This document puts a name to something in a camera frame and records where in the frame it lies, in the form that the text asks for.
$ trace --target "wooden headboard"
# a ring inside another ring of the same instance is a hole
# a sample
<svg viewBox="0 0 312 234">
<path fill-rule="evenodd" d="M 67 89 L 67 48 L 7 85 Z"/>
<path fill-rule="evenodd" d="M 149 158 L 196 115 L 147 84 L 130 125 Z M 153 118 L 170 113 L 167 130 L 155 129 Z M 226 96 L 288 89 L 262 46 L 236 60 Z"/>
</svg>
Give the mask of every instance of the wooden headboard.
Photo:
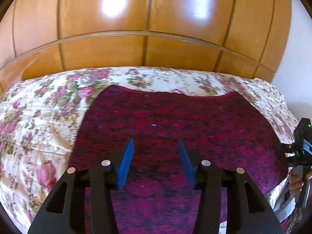
<svg viewBox="0 0 312 234">
<path fill-rule="evenodd" d="M 291 0 L 14 0 L 0 22 L 0 93 L 87 67 L 161 66 L 271 81 Z"/>
</svg>

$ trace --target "floral bedsheet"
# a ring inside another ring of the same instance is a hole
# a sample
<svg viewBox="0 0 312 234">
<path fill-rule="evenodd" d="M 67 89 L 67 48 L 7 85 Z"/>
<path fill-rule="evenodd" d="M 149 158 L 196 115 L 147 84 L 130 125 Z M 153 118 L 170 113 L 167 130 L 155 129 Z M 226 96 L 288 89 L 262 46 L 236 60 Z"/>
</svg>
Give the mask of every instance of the floral bedsheet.
<svg viewBox="0 0 312 234">
<path fill-rule="evenodd" d="M 0 97 L 0 201 L 27 232 L 47 194 L 67 169 L 84 113 L 106 87 L 190 96 L 242 94 L 282 143 L 298 124 L 270 83 L 228 74 L 156 67 L 87 68 L 17 83 Z M 273 207 L 286 180 L 267 195 Z"/>
</svg>

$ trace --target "maroon cloth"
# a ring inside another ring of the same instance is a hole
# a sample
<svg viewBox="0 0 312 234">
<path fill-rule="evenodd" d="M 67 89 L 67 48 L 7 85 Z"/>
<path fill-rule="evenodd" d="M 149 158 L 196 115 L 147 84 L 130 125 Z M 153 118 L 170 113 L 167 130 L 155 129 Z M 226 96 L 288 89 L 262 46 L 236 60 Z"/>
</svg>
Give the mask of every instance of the maroon cloth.
<svg viewBox="0 0 312 234">
<path fill-rule="evenodd" d="M 200 192 L 187 184 L 177 145 L 184 138 L 218 167 L 243 167 L 266 194 L 287 175 L 286 157 L 269 122 L 239 93 L 190 97 L 110 86 L 86 112 L 69 167 L 91 168 L 135 143 L 126 184 L 112 191 L 120 233 L 191 233 Z M 90 233 L 90 191 L 86 230 Z M 222 191 L 221 221 L 227 218 Z"/>
</svg>

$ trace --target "mattress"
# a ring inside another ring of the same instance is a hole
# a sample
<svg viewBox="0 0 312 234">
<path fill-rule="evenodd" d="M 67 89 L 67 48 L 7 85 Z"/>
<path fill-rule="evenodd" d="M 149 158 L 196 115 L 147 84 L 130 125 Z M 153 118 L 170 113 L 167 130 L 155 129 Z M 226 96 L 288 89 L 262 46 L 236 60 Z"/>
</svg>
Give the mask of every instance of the mattress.
<svg viewBox="0 0 312 234">
<path fill-rule="evenodd" d="M 218 96 L 237 91 L 272 125 L 282 143 L 298 124 L 270 83 L 228 74 L 157 67 L 87 68 L 11 86 L 0 98 L 0 201 L 26 233 L 63 172 L 86 110 L 110 85 L 134 90 Z M 272 207 L 286 179 L 266 197 Z"/>
</svg>

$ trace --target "white wall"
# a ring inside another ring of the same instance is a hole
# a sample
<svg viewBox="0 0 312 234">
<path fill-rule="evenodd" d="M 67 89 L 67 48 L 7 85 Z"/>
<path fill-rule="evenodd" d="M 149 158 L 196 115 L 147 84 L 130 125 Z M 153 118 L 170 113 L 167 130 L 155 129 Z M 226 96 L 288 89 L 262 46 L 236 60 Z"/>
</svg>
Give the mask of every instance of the white wall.
<svg viewBox="0 0 312 234">
<path fill-rule="evenodd" d="M 291 0 L 288 42 L 272 84 L 297 119 L 312 119 L 312 19 L 300 0 Z"/>
</svg>

